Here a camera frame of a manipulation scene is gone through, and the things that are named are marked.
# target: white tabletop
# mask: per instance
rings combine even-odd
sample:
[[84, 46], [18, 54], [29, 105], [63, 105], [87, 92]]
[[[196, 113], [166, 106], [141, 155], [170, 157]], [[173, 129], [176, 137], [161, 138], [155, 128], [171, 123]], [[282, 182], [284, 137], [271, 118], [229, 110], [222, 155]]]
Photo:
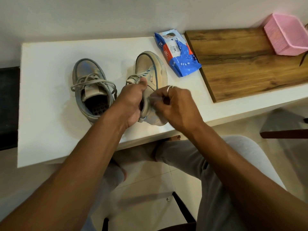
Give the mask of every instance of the white tabletop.
[[[96, 61], [118, 93], [133, 74], [136, 57], [152, 51], [165, 62], [168, 84], [191, 90], [205, 122], [223, 119], [308, 96], [308, 84], [254, 96], [213, 103], [199, 71], [177, 77], [168, 66], [153, 37], [24, 43], [18, 130], [18, 167], [67, 156], [90, 128], [70, 90], [72, 70], [81, 58]], [[174, 130], [136, 123], [120, 143]]]

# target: wet wipes package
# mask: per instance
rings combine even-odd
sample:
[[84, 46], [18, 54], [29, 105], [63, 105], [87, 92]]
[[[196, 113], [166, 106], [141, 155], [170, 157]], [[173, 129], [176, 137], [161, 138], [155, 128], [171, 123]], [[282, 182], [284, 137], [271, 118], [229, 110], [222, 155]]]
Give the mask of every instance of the wet wipes package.
[[177, 30], [155, 33], [155, 40], [178, 76], [183, 77], [200, 69], [201, 64]]

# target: plastic basket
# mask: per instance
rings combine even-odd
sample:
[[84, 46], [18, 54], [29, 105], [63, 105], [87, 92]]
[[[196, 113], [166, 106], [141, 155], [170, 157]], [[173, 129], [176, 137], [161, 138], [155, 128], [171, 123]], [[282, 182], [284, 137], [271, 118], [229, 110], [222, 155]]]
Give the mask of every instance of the plastic basket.
[[308, 51], [308, 31], [295, 16], [272, 14], [264, 30], [278, 55], [297, 56]]

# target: wall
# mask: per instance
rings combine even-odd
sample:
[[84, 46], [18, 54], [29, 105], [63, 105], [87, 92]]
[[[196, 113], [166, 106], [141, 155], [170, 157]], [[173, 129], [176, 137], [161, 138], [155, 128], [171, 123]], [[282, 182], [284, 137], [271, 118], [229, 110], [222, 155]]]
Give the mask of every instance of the wall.
[[274, 11], [307, 23], [307, 6], [308, 0], [0, 0], [0, 67], [19, 63], [22, 42], [251, 27]]

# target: silver ring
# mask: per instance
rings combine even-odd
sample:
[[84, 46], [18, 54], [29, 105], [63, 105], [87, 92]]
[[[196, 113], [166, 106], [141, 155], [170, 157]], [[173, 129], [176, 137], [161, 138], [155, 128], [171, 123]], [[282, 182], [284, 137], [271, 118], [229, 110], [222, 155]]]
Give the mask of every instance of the silver ring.
[[174, 87], [174, 86], [170, 85], [170, 86], [167, 88], [167, 93], [169, 92], [169, 88], [171, 88], [171, 87]]

